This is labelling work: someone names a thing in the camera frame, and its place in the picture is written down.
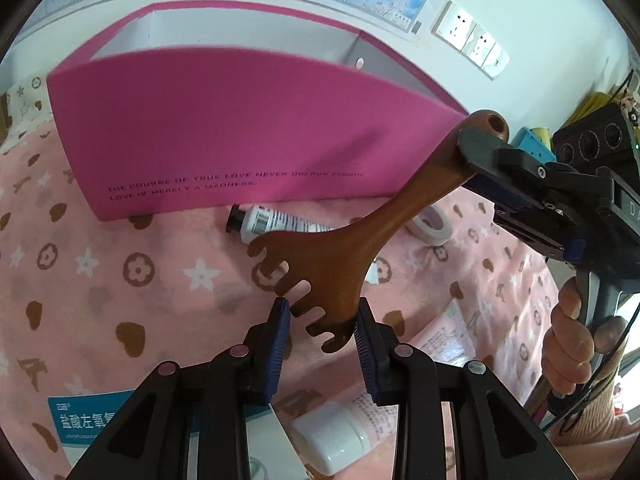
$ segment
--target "person's finger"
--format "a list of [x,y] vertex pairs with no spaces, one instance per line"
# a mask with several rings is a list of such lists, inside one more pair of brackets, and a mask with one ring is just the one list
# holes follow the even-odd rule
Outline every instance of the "person's finger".
[[551,326],[562,349],[579,363],[591,361],[593,337],[582,323],[567,317],[559,305],[551,311]]
[[564,314],[571,319],[578,319],[580,316],[582,300],[575,285],[575,276],[569,278],[558,292],[558,305]]
[[615,316],[607,319],[593,336],[596,351],[600,354],[611,352],[626,328],[626,319]]
[[559,394],[570,395],[575,391],[575,383],[562,377],[560,372],[556,370],[551,361],[546,357],[542,358],[542,374]]
[[591,365],[572,359],[560,346],[556,334],[549,330],[543,341],[543,355],[562,377],[572,383],[584,384],[591,377]]

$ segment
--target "wall socket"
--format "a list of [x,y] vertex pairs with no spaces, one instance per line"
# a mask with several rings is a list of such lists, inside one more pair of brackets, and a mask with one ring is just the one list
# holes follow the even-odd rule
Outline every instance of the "wall socket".
[[465,9],[448,1],[433,33],[495,79],[510,61],[509,55]]

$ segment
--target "silver screw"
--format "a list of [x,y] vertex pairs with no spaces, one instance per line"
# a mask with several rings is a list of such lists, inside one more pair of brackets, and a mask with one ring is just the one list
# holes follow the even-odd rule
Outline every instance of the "silver screw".
[[480,361],[470,361],[467,366],[469,371],[476,375],[482,375],[486,372],[486,366],[484,366],[484,363]]
[[177,366],[175,365],[175,363],[172,363],[171,361],[165,361],[158,367],[158,373],[164,376],[172,375],[176,371],[176,369]]
[[232,346],[231,350],[229,350],[229,353],[233,357],[245,357],[249,354],[249,347],[245,345]]
[[398,345],[394,348],[394,352],[398,357],[409,357],[414,354],[414,349],[409,345]]

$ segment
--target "tape roll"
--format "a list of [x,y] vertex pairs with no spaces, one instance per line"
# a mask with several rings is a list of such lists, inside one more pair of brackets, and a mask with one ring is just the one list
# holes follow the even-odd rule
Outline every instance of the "tape roll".
[[406,228],[431,247],[442,245],[453,234],[453,227],[447,215],[435,204],[420,211],[406,224]]

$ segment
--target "white cap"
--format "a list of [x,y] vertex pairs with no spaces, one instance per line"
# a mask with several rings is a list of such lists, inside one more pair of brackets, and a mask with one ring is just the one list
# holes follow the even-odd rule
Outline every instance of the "white cap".
[[345,407],[328,400],[293,421],[291,439],[314,469],[331,476],[370,451],[359,426]]

